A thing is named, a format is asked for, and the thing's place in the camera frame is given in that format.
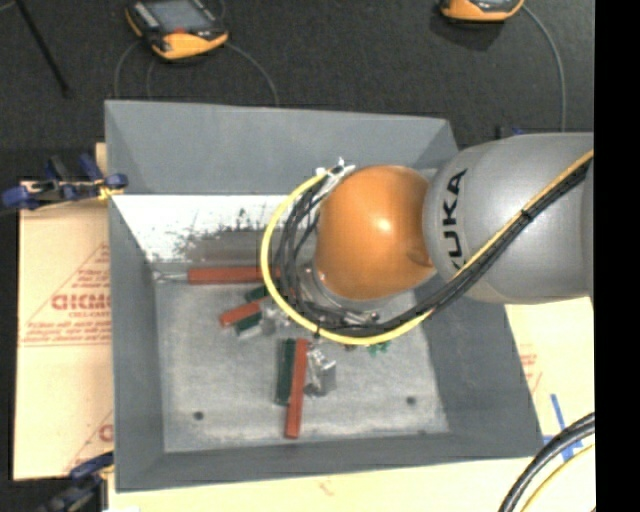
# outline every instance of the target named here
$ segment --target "small metal part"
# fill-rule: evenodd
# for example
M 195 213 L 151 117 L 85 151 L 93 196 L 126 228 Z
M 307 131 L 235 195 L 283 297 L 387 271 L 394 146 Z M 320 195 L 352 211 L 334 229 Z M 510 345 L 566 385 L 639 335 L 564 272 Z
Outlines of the small metal part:
M 262 320 L 262 312 L 258 311 L 253 315 L 242 318 L 233 326 L 236 334 L 243 338 L 248 338 L 256 333 L 261 333 L 260 321 Z
M 383 343 L 375 343 L 373 345 L 367 345 L 367 352 L 371 355 L 371 357 L 375 357 L 378 355 L 378 352 L 385 353 L 389 349 L 390 341 L 385 341 Z
M 313 348 L 307 354 L 310 382 L 304 392 L 308 396 L 326 396 L 337 389 L 336 361 L 331 361 L 320 351 Z
M 269 295 L 269 291 L 267 290 L 266 285 L 259 286 L 258 288 L 253 288 L 244 294 L 244 299 L 247 302 L 253 302 L 254 300 L 259 300 Z
M 277 330 L 276 322 L 271 318 L 262 318 L 260 321 L 260 332 L 263 336 L 271 336 Z

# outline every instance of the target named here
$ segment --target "black cable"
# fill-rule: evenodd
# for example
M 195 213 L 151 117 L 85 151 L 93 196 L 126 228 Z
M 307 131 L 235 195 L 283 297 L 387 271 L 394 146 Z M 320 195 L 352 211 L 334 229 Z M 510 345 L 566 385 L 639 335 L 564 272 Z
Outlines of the black cable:
M 595 433 L 595 412 L 589 413 L 554 436 L 533 458 L 513 484 L 498 512 L 512 512 L 533 478 L 569 446 Z
M 36 40 L 36 43 L 38 44 L 38 48 L 40 48 L 40 52 L 44 56 L 45 60 L 47 61 L 47 64 L 49 65 L 49 68 L 53 73 L 53 76 L 58 82 L 58 85 L 60 86 L 60 91 L 62 92 L 62 96 L 65 98 L 71 98 L 73 91 L 71 90 L 71 87 L 69 87 L 69 84 L 67 83 L 67 81 L 64 79 L 64 76 L 62 76 L 62 72 L 60 71 L 58 64 L 53 58 L 53 55 L 51 55 L 51 51 L 49 51 L 49 47 L 47 46 L 47 43 L 42 37 L 42 34 L 40 34 L 40 31 L 38 30 L 38 27 L 36 26 L 35 22 L 31 18 L 31 14 L 27 10 L 27 7 L 24 5 L 24 2 L 22 0 L 14 0 L 14 3 L 20 10 L 20 14 L 22 14 L 22 18 L 24 19 L 27 26 L 29 27 L 29 30 L 31 31 L 33 38 Z
M 256 67 L 256 69 L 258 69 L 258 71 L 260 71 L 260 73 L 262 73 L 262 76 L 267 81 L 267 85 L 269 86 L 269 89 L 271 89 L 271 94 L 273 95 L 273 104 L 274 104 L 274 106 L 279 107 L 280 106 L 280 98 L 278 96 L 278 90 L 276 89 L 276 86 L 273 84 L 273 81 L 271 80 L 271 77 L 269 76 L 269 74 L 258 63 L 258 61 L 255 60 L 250 54 L 248 54 L 242 48 L 239 48 L 238 46 L 236 46 L 234 44 L 226 42 L 226 43 L 224 43 L 224 46 L 227 47 L 227 48 L 231 48 L 238 55 L 241 55 L 242 57 L 247 59 L 251 64 L 253 64 Z
M 493 263 L 504 253 L 507 247 L 515 240 L 515 238 L 526 228 L 533 220 L 548 206 L 566 194 L 569 190 L 582 182 L 586 177 L 591 160 L 587 161 L 574 172 L 569 174 L 560 183 L 556 184 L 553 189 L 539 198 L 526 211 L 521 211 L 516 222 L 497 239 L 476 261 L 473 265 L 466 268 L 454 279 L 446 283 L 440 290 L 428 298 L 420 301 L 413 308 L 397 315 L 382 323 L 370 323 L 353 325 L 344 322 L 344 314 L 340 311 L 329 312 L 326 308 L 319 308 L 316 305 L 300 301 L 299 291 L 295 302 L 288 300 L 289 304 L 300 311 L 313 323 L 320 328 L 339 332 L 340 334 L 352 337 L 370 337 L 383 334 L 389 330 L 393 330 L 406 322 L 412 320 L 416 316 L 420 316 L 427 311 L 435 313 L 441 311 L 456 299 L 464 295 L 478 280 L 491 268 Z M 292 247 L 292 240 L 298 233 L 298 227 L 304 220 L 304 216 L 311 211 L 314 202 L 314 190 L 320 190 L 324 184 L 322 180 L 311 190 L 305 192 L 302 197 L 295 203 L 292 213 L 289 215 L 285 229 L 280 240 L 279 267 L 281 271 L 282 290 L 285 292 L 283 296 L 289 296 L 291 290 L 299 290 L 297 284 L 297 265 L 295 257 L 288 257 Z
M 544 37 L 547 39 L 549 46 L 551 47 L 551 52 L 553 53 L 553 57 L 556 61 L 556 67 L 558 68 L 558 79 L 560 81 L 560 131 L 564 132 L 567 127 L 567 92 L 566 92 L 566 81 L 564 78 L 564 67 L 562 65 L 562 58 L 560 57 L 560 52 L 556 47 L 555 42 L 553 41 L 553 37 L 547 30 L 547 28 L 542 24 L 542 22 L 538 19 L 538 17 L 531 12 L 526 5 L 522 6 L 522 10 L 527 13 L 527 15 L 533 20 L 533 22 L 538 26 L 540 31 L 543 33 Z
M 16 3 L 15 3 L 15 2 L 13 2 L 13 1 L 12 1 L 12 2 L 7 2 L 7 3 L 6 3 L 6 4 L 4 4 L 4 5 L 0 5 L 0 12 L 5 11 L 5 10 L 9 9 L 10 7 L 13 7 L 14 5 L 16 5 Z
M 15 208 L 7 208 L 0 210 L 0 217 L 8 217 L 9 215 L 15 214 L 18 210 Z
M 122 71 L 122 65 L 124 64 L 124 61 L 127 60 L 127 57 L 129 57 L 131 52 L 140 44 L 142 44 L 142 39 L 135 40 L 125 49 L 124 52 L 122 52 L 122 55 L 120 55 L 120 58 L 118 59 L 116 69 L 113 73 L 113 96 L 116 99 L 120 98 L 120 73 Z

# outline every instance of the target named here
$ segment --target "green block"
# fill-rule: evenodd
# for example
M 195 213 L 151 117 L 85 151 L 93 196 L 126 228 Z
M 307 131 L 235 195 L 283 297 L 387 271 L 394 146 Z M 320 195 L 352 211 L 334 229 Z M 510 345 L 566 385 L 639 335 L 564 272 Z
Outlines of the green block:
M 291 395 L 291 379 L 296 354 L 296 340 L 286 339 L 280 345 L 278 354 L 278 382 L 276 384 L 275 403 L 287 405 Z

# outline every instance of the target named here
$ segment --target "orange device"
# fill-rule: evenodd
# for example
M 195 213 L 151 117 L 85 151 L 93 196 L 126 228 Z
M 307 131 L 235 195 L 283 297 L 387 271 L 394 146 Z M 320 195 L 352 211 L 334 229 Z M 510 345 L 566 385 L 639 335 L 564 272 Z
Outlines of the orange device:
M 125 16 L 136 35 L 168 61 L 202 55 L 229 37 L 222 20 L 199 0 L 131 2 Z
M 447 18 L 467 22 L 501 22 L 513 16 L 524 0 L 440 0 Z

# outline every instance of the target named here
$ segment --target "yellow cable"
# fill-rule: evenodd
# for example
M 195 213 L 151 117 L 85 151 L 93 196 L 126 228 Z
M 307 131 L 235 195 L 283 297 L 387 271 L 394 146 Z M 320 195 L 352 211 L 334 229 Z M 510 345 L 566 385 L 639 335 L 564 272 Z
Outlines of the yellow cable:
M 593 150 L 585 153 L 582 157 L 580 157 L 573 164 L 567 167 L 561 174 L 559 174 L 549 185 L 547 185 L 533 199 L 531 199 L 523 207 L 523 209 L 527 209 L 531 205 L 533 205 L 540 197 L 544 196 L 544 194 L 546 194 L 550 189 L 556 186 L 560 181 L 565 179 L 569 174 L 574 172 L 576 169 L 578 169 L 581 165 L 583 165 L 592 157 L 593 157 Z M 301 185 L 299 185 L 293 192 L 291 192 L 291 194 L 289 194 L 289 196 L 287 196 L 287 198 L 285 198 L 285 200 L 282 203 L 280 203 L 278 208 L 276 208 L 276 211 L 273 213 L 269 221 L 269 224 L 265 229 L 264 235 L 262 237 L 262 244 L 260 246 L 260 268 L 262 270 L 262 276 L 263 276 L 265 285 L 267 287 L 267 290 L 269 291 L 269 294 L 271 295 L 271 297 L 273 297 L 273 300 L 276 302 L 276 304 L 278 304 L 278 306 L 280 306 L 280 308 L 294 322 L 296 322 L 301 327 L 304 327 L 305 329 L 322 336 L 323 338 L 326 338 L 331 341 L 336 341 L 338 343 L 343 343 L 346 345 L 373 345 L 376 343 L 384 343 L 387 341 L 391 341 L 392 339 L 395 339 L 398 336 L 402 336 L 403 334 L 406 334 L 411 329 L 413 329 L 414 327 L 424 322 L 427 318 L 429 318 L 434 313 L 435 310 L 432 308 L 429 311 L 426 311 L 425 313 L 419 316 L 416 316 L 412 320 L 405 322 L 399 327 L 396 327 L 395 329 L 385 332 L 384 334 L 377 334 L 374 336 L 368 336 L 363 338 L 355 338 L 351 336 L 344 336 L 342 334 L 337 334 L 326 329 L 322 329 L 318 325 L 314 324 L 313 322 L 311 322 L 310 320 L 302 316 L 294 308 L 292 308 L 287 303 L 287 301 L 280 295 L 280 293 L 278 292 L 278 289 L 276 288 L 273 282 L 270 265 L 269 265 L 269 249 L 271 247 L 271 239 L 273 237 L 273 232 L 275 231 L 278 221 L 280 217 L 282 217 L 284 212 L 287 210 L 287 208 L 289 208 L 289 206 L 291 206 L 296 201 L 298 196 L 300 196 L 306 190 L 310 189 L 316 183 L 321 181 L 325 177 L 325 175 L 326 173 L 316 175 L 308 179 Z M 458 270 L 458 272 L 452 277 L 452 279 L 455 279 L 460 273 L 462 273 L 464 270 L 470 267 L 478 258 L 480 258 L 498 238 L 500 238 L 510 227 L 513 226 L 513 224 L 520 218 L 520 215 L 521 215 L 520 212 L 514 215 L 511 218 L 511 220 L 507 222 L 507 224 L 505 224 L 505 226 L 501 230 L 499 230 L 479 251 L 476 251 L 476 253 L 471 257 L 471 259 L 469 259 L 469 261 L 467 261 L 467 263 L 463 265 L 462 268 L 460 268 L 460 270 Z
M 586 448 L 576 453 L 573 457 L 571 457 L 565 463 L 563 463 L 562 465 L 554 469 L 549 474 L 549 476 L 545 478 L 545 480 L 538 486 L 538 488 L 533 492 L 533 494 L 529 496 L 529 499 L 527 499 L 525 504 L 522 506 L 522 508 L 520 509 L 520 512 L 526 512 L 526 510 L 540 497 L 540 494 L 542 494 L 544 490 L 547 489 L 555 481 L 555 479 L 558 478 L 558 476 L 561 473 L 567 470 L 567 467 L 569 467 L 572 464 L 575 464 L 576 460 L 584 457 L 584 455 L 586 453 L 589 453 L 591 450 L 593 450 L 595 446 L 596 446 L 595 443 L 587 446 Z

